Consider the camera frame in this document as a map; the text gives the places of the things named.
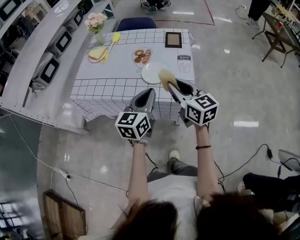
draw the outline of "wooden board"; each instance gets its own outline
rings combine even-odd
[[[52,217],[47,216],[46,212],[46,219],[49,227],[49,232],[50,234],[52,232],[56,232],[55,230],[55,224],[56,221],[58,221],[56,218],[59,218],[60,225],[61,226],[61,236],[60,238],[55,238],[57,240],[73,240],[73,239],[78,239],[81,236],[84,236],[87,234],[86,232],[86,211],[69,201],[63,199],[62,197],[56,195],[52,191],[47,191],[43,193],[44,198],[46,197],[53,200],[54,202],[57,203],[54,204],[54,209],[55,211],[48,213],[49,215],[52,215]]]
[[[86,211],[72,203],[62,202],[62,228],[64,239],[78,239],[87,234]]]
[[[60,218],[62,203],[60,203],[60,200],[56,199],[52,193],[45,192],[43,193],[43,205],[50,237],[59,233],[53,239],[63,240],[64,236]]]

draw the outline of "blue chair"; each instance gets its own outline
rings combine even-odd
[[[157,29],[156,22],[149,17],[124,18],[116,31]]]

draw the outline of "bread slice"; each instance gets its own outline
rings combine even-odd
[[[98,46],[89,51],[89,58],[92,60],[99,61],[107,52],[107,47]]]

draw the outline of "black and white cube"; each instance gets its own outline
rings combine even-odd
[[[216,118],[219,103],[207,93],[186,101],[185,117],[199,126],[206,125]]]
[[[121,111],[115,127],[124,139],[139,141],[151,128],[147,113]]]

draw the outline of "white shirt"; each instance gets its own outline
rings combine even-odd
[[[197,196],[197,177],[169,175],[148,183],[149,199],[171,202],[178,211],[176,240],[195,240],[196,211],[200,211],[202,201]],[[97,235],[81,236],[79,240],[109,240],[114,230]]]

